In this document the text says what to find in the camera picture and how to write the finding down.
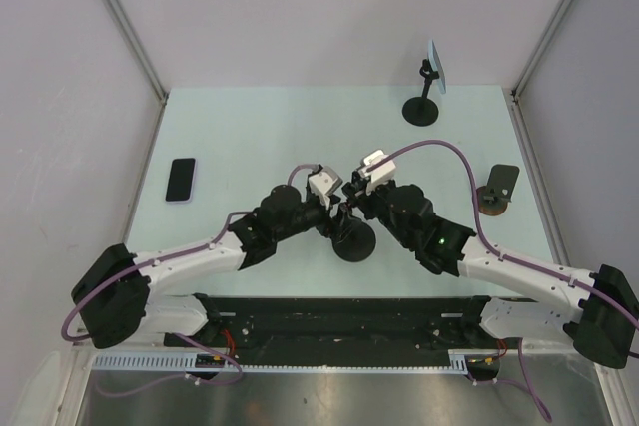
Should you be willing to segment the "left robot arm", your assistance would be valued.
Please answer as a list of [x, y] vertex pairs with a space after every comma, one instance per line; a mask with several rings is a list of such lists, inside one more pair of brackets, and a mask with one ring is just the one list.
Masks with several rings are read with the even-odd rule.
[[351, 232], [351, 209], [340, 197], [301, 196], [279, 185], [249, 212], [232, 212], [215, 236], [169, 250], [130, 252], [107, 247], [71, 292], [74, 307], [62, 337], [89, 340], [98, 349], [119, 345], [138, 333], [189, 336], [214, 343], [221, 323], [207, 313], [198, 293], [169, 289], [208, 275], [237, 272], [275, 255], [280, 242], [315, 229], [331, 242]]

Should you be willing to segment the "wooden base phone stand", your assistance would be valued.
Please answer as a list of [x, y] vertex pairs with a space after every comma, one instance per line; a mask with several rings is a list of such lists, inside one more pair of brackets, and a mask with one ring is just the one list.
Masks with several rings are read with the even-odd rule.
[[515, 165], [494, 165], [487, 183], [476, 189], [479, 211], [488, 216], [504, 214], [511, 202], [519, 173], [520, 168]]

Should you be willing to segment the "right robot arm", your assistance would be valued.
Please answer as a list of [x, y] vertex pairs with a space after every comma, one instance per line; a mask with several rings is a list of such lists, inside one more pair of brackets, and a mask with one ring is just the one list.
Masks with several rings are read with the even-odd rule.
[[373, 188], [353, 175], [342, 190], [351, 206], [382, 224], [430, 272], [517, 293], [514, 300], [479, 299], [460, 322], [468, 345], [483, 347], [493, 338], [547, 341], [605, 367], [626, 367], [638, 329], [638, 298], [620, 269], [535, 262], [500, 250], [477, 231], [438, 216], [416, 185], [388, 181]]

